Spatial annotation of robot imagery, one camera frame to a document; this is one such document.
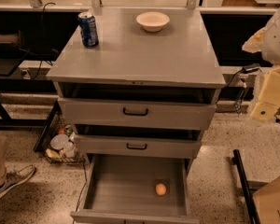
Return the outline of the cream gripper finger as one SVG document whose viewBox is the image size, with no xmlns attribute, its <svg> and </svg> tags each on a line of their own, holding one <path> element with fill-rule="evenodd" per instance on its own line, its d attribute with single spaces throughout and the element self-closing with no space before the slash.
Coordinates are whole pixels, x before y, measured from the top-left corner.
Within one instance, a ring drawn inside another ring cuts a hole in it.
<svg viewBox="0 0 280 224">
<path fill-rule="evenodd" d="M 242 45 L 242 50 L 249 53 L 262 52 L 264 48 L 263 37 L 265 35 L 265 32 L 265 27 L 256 31 L 246 40 L 246 42 L 244 42 L 244 44 Z"/>
<path fill-rule="evenodd" d="M 280 66 L 276 66 L 264 75 L 256 104 L 250 111 L 250 117 L 258 121 L 267 121 L 277 113 L 279 108 Z"/>
</svg>

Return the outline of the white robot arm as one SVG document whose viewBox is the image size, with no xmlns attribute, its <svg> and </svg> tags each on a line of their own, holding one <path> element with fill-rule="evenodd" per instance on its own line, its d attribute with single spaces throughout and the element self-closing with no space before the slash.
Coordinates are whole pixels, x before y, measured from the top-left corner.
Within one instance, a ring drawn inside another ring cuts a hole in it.
<svg viewBox="0 0 280 224">
<path fill-rule="evenodd" d="M 242 50 L 260 52 L 262 59 L 273 65 L 271 70 L 263 75 L 260 90 L 250 110 L 252 119 L 267 121 L 280 108 L 280 8 L 263 28 L 244 42 Z"/>
</svg>

